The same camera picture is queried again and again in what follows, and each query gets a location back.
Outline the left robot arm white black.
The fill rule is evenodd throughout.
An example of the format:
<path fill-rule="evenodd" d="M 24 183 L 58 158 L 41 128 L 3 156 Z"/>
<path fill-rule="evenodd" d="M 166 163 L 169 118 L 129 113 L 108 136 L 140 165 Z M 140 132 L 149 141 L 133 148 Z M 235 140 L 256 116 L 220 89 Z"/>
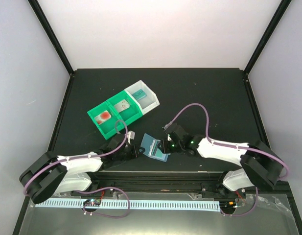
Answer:
<path fill-rule="evenodd" d="M 145 149 L 133 140 L 129 132 L 126 137 L 115 135 L 96 151 L 86 154 L 60 156 L 52 151 L 46 152 L 20 175 L 24 193 L 35 204 L 68 191 L 84 191 L 87 195 L 95 195 L 99 183 L 90 178 L 89 174 L 143 154 Z"/>

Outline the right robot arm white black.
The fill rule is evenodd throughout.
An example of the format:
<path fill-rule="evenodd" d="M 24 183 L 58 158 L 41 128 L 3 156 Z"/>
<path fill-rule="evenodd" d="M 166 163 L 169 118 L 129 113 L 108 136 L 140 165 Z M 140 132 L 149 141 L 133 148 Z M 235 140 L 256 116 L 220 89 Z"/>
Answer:
<path fill-rule="evenodd" d="M 215 183 L 204 184 L 203 188 L 216 198 L 232 198 L 248 187 L 273 190 L 284 168 L 281 159 L 261 141 L 254 145 L 216 141 L 201 134 L 191 135 L 176 123 L 167 127 L 165 133 L 167 138 L 156 144 L 164 154 L 183 153 L 239 167 L 225 171 Z"/>

